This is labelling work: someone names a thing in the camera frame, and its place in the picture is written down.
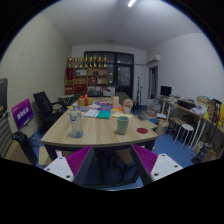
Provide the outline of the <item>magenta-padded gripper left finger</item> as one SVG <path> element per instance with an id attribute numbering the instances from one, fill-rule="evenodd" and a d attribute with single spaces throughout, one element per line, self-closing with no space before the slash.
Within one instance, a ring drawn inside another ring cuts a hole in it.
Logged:
<path id="1" fill-rule="evenodd" d="M 94 147 L 90 145 L 68 157 L 56 158 L 45 171 L 82 186 L 93 157 Z"/>

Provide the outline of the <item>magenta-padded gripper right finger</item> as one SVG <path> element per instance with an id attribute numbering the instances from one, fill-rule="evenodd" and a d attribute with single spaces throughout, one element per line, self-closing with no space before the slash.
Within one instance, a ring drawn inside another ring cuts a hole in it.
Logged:
<path id="1" fill-rule="evenodd" d="M 167 154 L 162 153 L 157 155 L 138 145 L 131 145 L 130 154 L 144 185 L 150 184 L 182 169 L 182 166 L 171 159 Z"/>

